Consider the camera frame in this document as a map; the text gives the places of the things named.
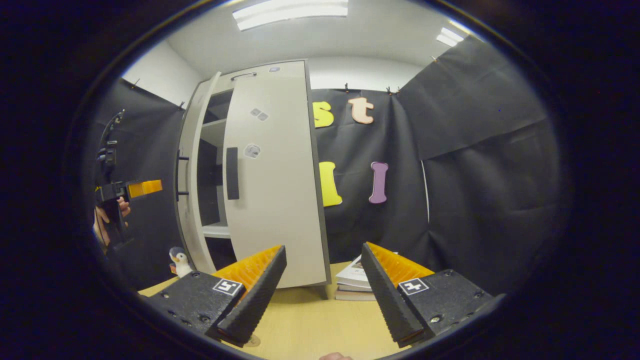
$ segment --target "cabinet handle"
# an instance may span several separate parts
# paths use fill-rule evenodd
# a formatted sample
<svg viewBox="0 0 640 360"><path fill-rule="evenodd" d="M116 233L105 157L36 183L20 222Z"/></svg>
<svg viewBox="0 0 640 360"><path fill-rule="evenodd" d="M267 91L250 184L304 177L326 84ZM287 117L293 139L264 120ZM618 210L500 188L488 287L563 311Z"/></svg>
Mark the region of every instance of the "cabinet handle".
<svg viewBox="0 0 640 360"><path fill-rule="evenodd" d="M247 72L246 74L240 74L240 75L236 75L234 77L231 78L231 81L235 80L236 78L239 78L241 76L245 76L245 75L251 75L251 76L257 76L258 73L257 72Z"/></svg>
<svg viewBox="0 0 640 360"><path fill-rule="evenodd" d="M178 162L180 160L188 160L187 156L180 156L180 150L178 150L178 155L175 157L175 200L180 201L180 195L189 195L189 192L181 192L178 191Z"/></svg>
<svg viewBox="0 0 640 360"><path fill-rule="evenodd" d="M227 198L229 200L240 199L237 147L227 147Z"/></svg>

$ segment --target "ceiling light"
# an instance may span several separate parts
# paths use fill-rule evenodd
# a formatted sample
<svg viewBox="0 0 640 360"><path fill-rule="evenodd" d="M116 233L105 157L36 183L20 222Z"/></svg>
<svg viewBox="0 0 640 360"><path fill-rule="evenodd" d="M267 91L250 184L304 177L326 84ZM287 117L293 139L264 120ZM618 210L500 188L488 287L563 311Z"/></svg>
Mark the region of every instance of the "ceiling light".
<svg viewBox="0 0 640 360"><path fill-rule="evenodd" d="M471 30L467 29L465 26L461 25L459 22L455 22L453 20L449 20L449 24L455 26L456 28L464 31L467 35L471 34Z"/></svg>
<svg viewBox="0 0 640 360"><path fill-rule="evenodd" d="M438 35L438 37L436 37L436 40L442 43L445 43L449 46L455 46L458 42L457 41L453 41L450 38L444 36L443 34Z"/></svg>
<svg viewBox="0 0 640 360"><path fill-rule="evenodd" d="M242 30L300 17L347 16L348 0L270 0L233 12Z"/></svg>
<svg viewBox="0 0 640 360"><path fill-rule="evenodd" d="M453 31L447 29L447 28L442 28L441 30L442 34L448 38L450 38L451 40L455 41L455 42L461 42L462 40L464 40L463 37L461 37L460 35L454 33Z"/></svg>

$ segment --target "black fabric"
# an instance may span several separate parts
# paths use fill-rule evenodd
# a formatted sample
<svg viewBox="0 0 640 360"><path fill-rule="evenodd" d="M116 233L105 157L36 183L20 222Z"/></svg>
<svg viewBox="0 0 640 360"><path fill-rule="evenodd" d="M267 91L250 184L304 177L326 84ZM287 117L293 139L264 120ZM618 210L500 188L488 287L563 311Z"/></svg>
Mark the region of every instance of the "black fabric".
<svg viewBox="0 0 640 360"><path fill-rule="evenodd" d="M372 124L351 116L349 99L366 97ZM331 105L333 124L316 129L319 161L335 163L333 171L342 204L324 208L331 263L349 261L360 254L365 241L399 251L424 262L427 218L422 169L412 142L411 126L395 95L386 92L312 90L314 102ZM389 165L387 201L371 204L371 163Z"/></svg>
<svg viewBox="0 0 640 360"><path fill-rule="evenodd" d="M118 260L124 277L140 290L173 276L169 270L169 249L182 246L175 209L175 162L184 110L131 87L124 80L117 81L90 116L88 149L95 151L87 151L83 168L94 168L102 130L113 115L125 109L123 121L109 137L118 141L117 165L111 180L160 179L163 186L160 192L132 199L131 213L125 218L133 241L118 252ZM95 184L91 173L84 176L86 184ZM93 212L87 216L92 224Z"/></svg>
<svg viewBox="0 0 640 360"><path fill-rule="evenodd" d="M552 117L489 44L468 37L399 93L429 194L425 265L514 290L561 221Z"/></svg>

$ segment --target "person's hand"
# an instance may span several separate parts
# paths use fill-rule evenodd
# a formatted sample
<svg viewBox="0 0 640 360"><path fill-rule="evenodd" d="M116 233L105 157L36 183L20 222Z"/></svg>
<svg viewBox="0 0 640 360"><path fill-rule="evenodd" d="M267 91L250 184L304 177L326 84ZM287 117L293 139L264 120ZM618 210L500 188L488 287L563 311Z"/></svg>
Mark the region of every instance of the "person's hand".
<svg viewBox="0 0 640 360"><path fill-rule="evenodd" d="M130 212L131 212L131 208L129 207L129 203L124 201L124 198L121 196L118 198L118 204L120 205L120 211L122 212L122 217L126 217ZM107 216L107 213L104 211L104 209L99 208L99 207L95 207L96 212L98 213L98 216L100 217L100 219L105 222L105 223L110 223L111 221L109 220L109 217Z"/></svg>
<svg viewBox="0 0 640 360"><path fill-rule="evenodd" d="M319 360L353 360L351 356L342 356L339 352L332 352L331 354L326 354L321 357Z"/></svg>
<svg viewBox="0 0 640 360"><path fill-rule="evenodd" d="M120 211L122 212L122 217L126 217L131 212L129 203L127 201L124 201L124 198L122 196L118 198L118 205L120 205ZM105 247L109 245L111 240L109 239L109 234L107 234L107 231L105 230L104 223L108 224L110 222L111 221L107 216L107 213L104 211L104 209L96 206L95 215L93 219L93 229L95 230L95 233L98 234L98 236L102 239L102 242L104 243Z"/></svg>

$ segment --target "foam letter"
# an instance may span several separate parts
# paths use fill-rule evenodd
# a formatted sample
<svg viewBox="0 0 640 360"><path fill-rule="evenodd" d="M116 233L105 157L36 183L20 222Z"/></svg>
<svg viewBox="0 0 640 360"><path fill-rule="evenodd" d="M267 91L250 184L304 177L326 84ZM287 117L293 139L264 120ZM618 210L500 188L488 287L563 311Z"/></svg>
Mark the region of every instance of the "foam letter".
<svg viewBox="0 0 640 360"><path fill-rule="evenodd" d="M385 195L385 178L389 165L376 161L371 163L371 168L373 169L373 192L369 197L369 202L371 204L381 204L387 201L387 196Z"/></svg>
<svg viewBox="0 0 640 360"><path fill-rule="evenodd" d="M351 104L351 116L353 120L361 124L371 124L373 118L367 116L367 109L373 109L373 104L367 102L366 97L357 97L348 101Z"/></svg>
<svg viewBox="0 0 640 360"><path fill-rule="evenodd" d="M316 127L325 127L333 124L333 114L329 111L331 110L331 105L328 102L314 102L313 105Z"/></svg>
<svg viewBox="0 0 640 360"><path fill-rule="evenodd" d="M335 180L333 178L335 164L331 161L323 161L319 166L323 206L327 207L342 204L342 197L338 195L338 189L335 187Z"/></svg>

